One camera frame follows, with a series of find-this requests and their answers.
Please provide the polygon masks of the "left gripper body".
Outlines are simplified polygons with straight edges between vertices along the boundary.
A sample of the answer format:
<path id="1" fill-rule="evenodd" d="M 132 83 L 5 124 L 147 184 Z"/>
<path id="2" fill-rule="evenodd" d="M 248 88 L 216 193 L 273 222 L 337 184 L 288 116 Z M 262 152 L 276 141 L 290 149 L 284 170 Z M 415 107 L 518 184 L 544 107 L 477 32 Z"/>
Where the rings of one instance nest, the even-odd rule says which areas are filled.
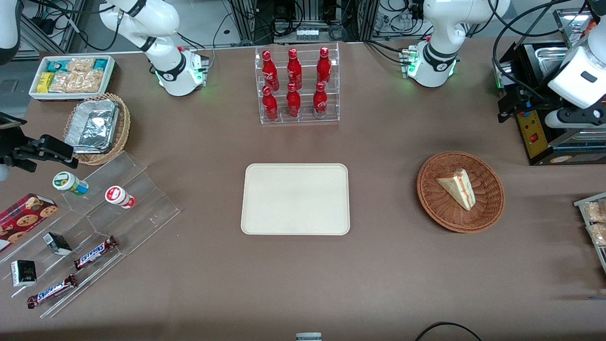
<path id="1" fill-rule="evenodd" d="M 522 87 L 509 89 L 504 96 L 498 100 L 498 122 L 504 123 L 509 118 L 530 112 L 533 110 L 548 110 L 561 107 L 561 100 L 547 97 L 546 99 L 531 94 Z"/>

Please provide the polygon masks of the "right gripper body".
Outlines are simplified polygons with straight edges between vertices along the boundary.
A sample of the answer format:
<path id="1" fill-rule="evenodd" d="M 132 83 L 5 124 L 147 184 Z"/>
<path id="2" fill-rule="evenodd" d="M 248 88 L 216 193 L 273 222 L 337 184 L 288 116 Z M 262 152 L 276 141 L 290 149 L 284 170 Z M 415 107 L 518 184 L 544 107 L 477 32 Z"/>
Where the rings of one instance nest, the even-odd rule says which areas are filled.
<path id="1" fill-rule="evenodd" d="M 40 146 L 43 139 L 25 136 L 20 127 L 0 131 L 0 164 L 8 168 L 19 168 L 26 172 L 36 171 Z"/>

